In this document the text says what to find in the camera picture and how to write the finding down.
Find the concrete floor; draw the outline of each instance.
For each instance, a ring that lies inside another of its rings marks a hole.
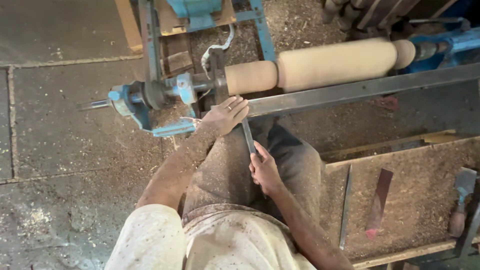
[[[315,0],[264,6],[277,53],[344,38],[336,21],[321,24]],[[141,60],[6,71],[19,63],[129,56],[114,1],[2,1],[0,22],[10,26],[0,29],[0,265],[102,269],[149,178],[184,136],[154,138],[113,110],[75,111],[76,103],[105,98],[111,86],[141,80]],[[236,27],[226,62],[257,59],[252,25]],[[192,34],[195,62],[227,35]],[[394,112],[359,102],[281,121],[320,152],[449,128],[478,133],[476,82],[398,99]]]

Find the white shirt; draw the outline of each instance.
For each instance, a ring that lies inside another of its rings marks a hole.
[[[315,268],[296,251],[288,227],[267,214],[223,210],[182,228],[174,209],[151,204],[127,218],[105,269]]]

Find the wooden board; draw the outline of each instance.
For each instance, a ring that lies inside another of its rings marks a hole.
[[[177,18],[173,8],[167,0],[156,1],[156,9],[160,17],[160,33],[162,36],[170,36],[187,32],[188,19]],[[228,25],[237,21],[231,0],[222,0],[222,10],[212,13],[217,26]]]
[[[406,15],[420,0],[369,0],[360,13],[358,29],[388,28]]]
[[[455,134],[456,134],[455,129],[450,129],[450,130],[445,130],[445,131],[440,131],[435,133],[411,136],[411,137],[388,141],[388,142],[381,142],[381,143],[370,144],[370,145],[354,147],[349,149],[328,151],[328,152],[320,153],[320,156],[322,158],[331,157],[331,156],[343,156],[347,154],[352,154],[352,153],[357,153],[357,152],[362,152],[367,150],[375,150],[382,147],[395,146],[395,145],[418,141],[418,140],[424,140],[427,143],[440,143],[440,142],[446,143],[446,142],[458,140],[459,137]]]
[[[128,47],[135,54],[143,52],[142,38],[140,37],[140,31],[138,30],[137,21],[133,15],[132,6],[130,0],[115,0],[117,9],[120,15],[121,24],[125,31],[125,37],[127,38]]]
[[[408,13],[410,19],[437,18],[458,0],[420,0]]]
[[[172,78],[193,68],[188,34],[183,33],[161,38],[160,58],[163,79]]]
[[[475,238],[473,238],[472,243],[474,244],[479,242],[480,242],[480,235],[477,235]],[[427,255],[435,252],[452,249],[455,247],[455,244],[456,244],[455,240],[449,240],[449,241],[445,241],[437,244],[420,246],[417,248],[412,248],[412,249],[405,250],[398,253],[393,253],[385,256],[380,256],[377,258],[357,261],[353,263],[353,267],[355,269],[364,269],[367,267],[374,267],[377,265],[382,265],[382,264],[386,264],[394,261],[410,259],[418,256],[423,256],[423,255]]]
[[[480,167],[480,137],[330,163],[322,174],[321,225],[338,244],[343,187],[352,164],[352,190],[345,253],[352,261],[387,256],[444,242],[458,199],[455,175],[462,166]],[[381,229],[373,241],[365,225],[381,168],[394,176]]]

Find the blue machine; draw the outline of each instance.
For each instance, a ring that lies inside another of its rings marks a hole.
[[[108,94],[108,99],[80,104],[79,110],[91,110],[113,107],[123,116],[131,116],[140,129],[152,133],[154,136],[172,136],[175,134],[194,131],[191,120],[186,118],[200,118],[195,113],[192,104],[197,102],[198,92],[208,91],[215,94],[219,100],[224,100],[227,83],[225,70],[222,66],[223,56],[221,49],[210,49],[209,76],[206,74],[184,73],[177,77],[161,80],[159,68],[158,38],[159,29],[155,20],[154,0],[139,0],[141,15],[142,39],[144,44],[144,61],[147,67],[145,82],[133,82],[129,85],[114,86]],[[188,17],[190,26],[187,32],[214,27],[210,13],[216,11],[221,0],[168,0],[179,17]],[[275,52],[265,21],[261,0],[249,0],[251,11],[237,12],[237,22],[254,20],[262,53],[265,60],[275,61]],[[402,70],[403,73],[415,73],[433,70],[442,67],[452,67],[467,59],[465,53],[480,48],[480,27],[460,29],[433,36],[417,36],[410,39],[415,46],[414,62]],[[162,113],[169,104],[181,99],[177,104],[176,112],[179,117],[174,123],[155,123],[155,116],[151,113]]]
[[[480,48],[480,27],[460,28],[432,36],[416,36],[410,41],[415,45],[417,55],[415,61],[402,73],[454,67],[465,64],[471,58],[472,50]]]
[[[168,0],[180,18],[189,18],[187,32],[215,27],[210,13],[221,9],[222,0]],[[251,11],[236,12],[237,22],[254,20],[258,30],[260,45],[265,60],[275,61],[275,51],[266,24],[261,0],[249,0]],[[112,87],[105,100],[77,105],[78,110],[114,108],[123,116],[131,116],[141,130],[154,136],[168,137],[175,134],[194,131],[193,122],[187,118],[199,118],[192,104],[197,101],[198,92],[210,91],[218,95],[226,90],[224,67],[221,64],[210,65],[210,79],[205,74],[180,74],[175,78],[161,80],[161,69],[158,55],[158,38],[160,31],[155,19],[154,0],[139,0],[142,39],[144,45],[144,61],[147,67],[145,82],[133,82],[129,85]],[[210,53],[210,62],[218,60],[218,53]],[[174,123],[156,123],[152,112],[162,113],[169,104],[177,104],[176,111],[183,117]]]
[[[210,15],[222,9],[222,0],[167,0],[179,18],[189,18],[192,28],[201,30],[215,27]]]

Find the right hand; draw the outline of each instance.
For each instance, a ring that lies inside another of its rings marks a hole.
[[[249,168],[252,172],[253,182],[262,186],[262,191],[265,195],[271,196],[285,186],[278,174],[275,159],[257,141],[254,141],[253,144],[255,144],[258,154],[263,159],[262,161],[258,155],[250,154],[252,162]]]

